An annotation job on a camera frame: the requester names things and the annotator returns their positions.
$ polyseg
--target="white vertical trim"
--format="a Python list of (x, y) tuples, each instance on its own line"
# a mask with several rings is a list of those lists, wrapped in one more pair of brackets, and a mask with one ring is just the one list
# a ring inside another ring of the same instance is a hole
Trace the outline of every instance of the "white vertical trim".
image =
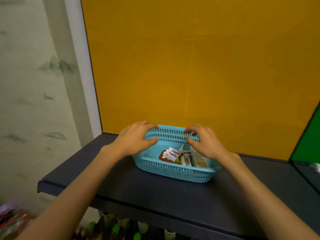
[(81, 0), (64, 0), (93, 137), (102, 133)]

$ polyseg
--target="brown item in basket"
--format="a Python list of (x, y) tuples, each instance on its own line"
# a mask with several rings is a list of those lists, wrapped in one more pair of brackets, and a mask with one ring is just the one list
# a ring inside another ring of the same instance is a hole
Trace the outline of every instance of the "brown item in basket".
[(163, 152), (165, 152), (166, 150), (163, 150), (162, 153), (160, 154), (159, 156), (159, 159), (163, 162), (166, 162), (166, 163), (174, 163), (174, 164), (179, 164), (181, 165), (181, 159), (180, 159), (180, 156), (179, 156), (179, 162), (176, 162), (176, 161), (171, 161), (169, 160), (168, 158), (162, 158), (162, 155), (163, 155)]

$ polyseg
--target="yellow panel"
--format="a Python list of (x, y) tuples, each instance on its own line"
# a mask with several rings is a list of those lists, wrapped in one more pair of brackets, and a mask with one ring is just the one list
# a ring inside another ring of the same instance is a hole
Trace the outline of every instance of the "yellow panel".
[(104, 132), (216, 131), (288, 160), (320, 99), (320, 0), (82, 0)]

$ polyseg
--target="person's left arm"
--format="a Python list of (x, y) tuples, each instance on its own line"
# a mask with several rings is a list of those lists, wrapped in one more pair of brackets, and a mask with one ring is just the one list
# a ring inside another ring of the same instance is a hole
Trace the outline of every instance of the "person's left arm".
[(158, 142), (158, 138), (144, 140), (146, 132), (153, 128), (158, 126), (142, 121), (123, 129), (113, 143), (102, 147), (91, 164), (17, 240), (70, 239), (101, 182), (115, 163), (125, 156), (137, 154)]

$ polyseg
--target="green panel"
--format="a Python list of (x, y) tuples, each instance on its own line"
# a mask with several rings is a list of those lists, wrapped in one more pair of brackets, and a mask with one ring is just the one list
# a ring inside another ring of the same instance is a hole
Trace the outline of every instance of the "green panel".
[(318, 106), (291, 159), (307, 163), (320, 163), (320, 106)]

